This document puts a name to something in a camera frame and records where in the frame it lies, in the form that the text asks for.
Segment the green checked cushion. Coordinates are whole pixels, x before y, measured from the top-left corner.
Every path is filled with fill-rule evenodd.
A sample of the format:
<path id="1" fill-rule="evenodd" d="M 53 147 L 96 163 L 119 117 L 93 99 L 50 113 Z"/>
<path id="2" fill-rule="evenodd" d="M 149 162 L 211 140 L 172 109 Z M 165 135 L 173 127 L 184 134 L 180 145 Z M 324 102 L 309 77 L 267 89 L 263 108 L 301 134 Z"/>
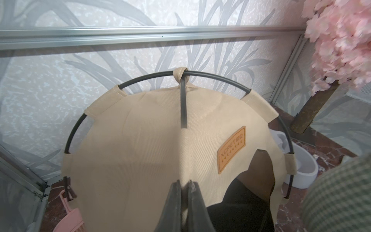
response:
<path id="1" fill-rule="evenodd" d="M 301 220 L 309 232 L 369 232 L 371 156 L 353 158 L 320 175 L 303 199 Z"/>

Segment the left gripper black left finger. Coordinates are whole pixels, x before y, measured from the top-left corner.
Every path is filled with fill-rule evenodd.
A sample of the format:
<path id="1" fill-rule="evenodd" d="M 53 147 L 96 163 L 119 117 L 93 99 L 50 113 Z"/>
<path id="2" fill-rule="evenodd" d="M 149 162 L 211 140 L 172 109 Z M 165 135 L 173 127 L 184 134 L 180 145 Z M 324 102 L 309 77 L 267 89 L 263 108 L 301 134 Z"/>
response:
<path id="1" fill-rule="evenodd" d="M 154 232 L 180 232 L 182 224 L 182 188 L 180 181 L 172 183 Z"/>

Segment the grey double pet bowl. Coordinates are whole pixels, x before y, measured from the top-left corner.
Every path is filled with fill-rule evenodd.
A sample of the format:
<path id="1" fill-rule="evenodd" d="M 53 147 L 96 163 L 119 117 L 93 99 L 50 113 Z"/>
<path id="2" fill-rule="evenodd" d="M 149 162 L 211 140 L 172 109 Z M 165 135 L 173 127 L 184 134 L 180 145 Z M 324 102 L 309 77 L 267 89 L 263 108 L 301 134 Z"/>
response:
<path id="1" fill-rule="evenodd" d="M 270 129 L 271 135 L 283 153 L 289 152 L 289 145 L 284 132 Z M 318 164 L 314 157 L 304 148 L 293 143 L 297 174 L 292 186 L 297 189 L 307 189 L 315 181 L 318 174 Z"/>

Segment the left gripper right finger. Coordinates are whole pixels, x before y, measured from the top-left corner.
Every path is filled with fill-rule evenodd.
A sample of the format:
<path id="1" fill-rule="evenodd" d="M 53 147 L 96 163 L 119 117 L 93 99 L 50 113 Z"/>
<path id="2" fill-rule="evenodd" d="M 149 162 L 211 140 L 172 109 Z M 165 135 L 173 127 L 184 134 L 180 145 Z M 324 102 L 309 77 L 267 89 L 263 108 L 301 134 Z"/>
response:
<path id="1" fill-rule="evenodd" d="M 187 231 L 215 232 L 197 182 L 189 182 L 187 199 Z"/>

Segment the beige pet tent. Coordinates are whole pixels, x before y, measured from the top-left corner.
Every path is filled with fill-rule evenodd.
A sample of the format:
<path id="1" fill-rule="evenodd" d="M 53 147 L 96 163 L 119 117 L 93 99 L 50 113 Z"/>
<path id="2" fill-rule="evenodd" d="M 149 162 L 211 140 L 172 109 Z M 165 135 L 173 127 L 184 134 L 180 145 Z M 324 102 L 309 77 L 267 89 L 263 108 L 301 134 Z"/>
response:
<path id="1" fill-rule="evenodd" d="M 200 88 L 223 80 L 241 98 Z M 100 96 L 68 138 L 62 176 L 68 203 L 88 232 L 154 232 L 172 183 L 197 182 L 216 232 L 273 232 L 293 148 L 283 153 L 269 124 L 277 111 L 255 91 L 185 67 L 132 79 Z"/>

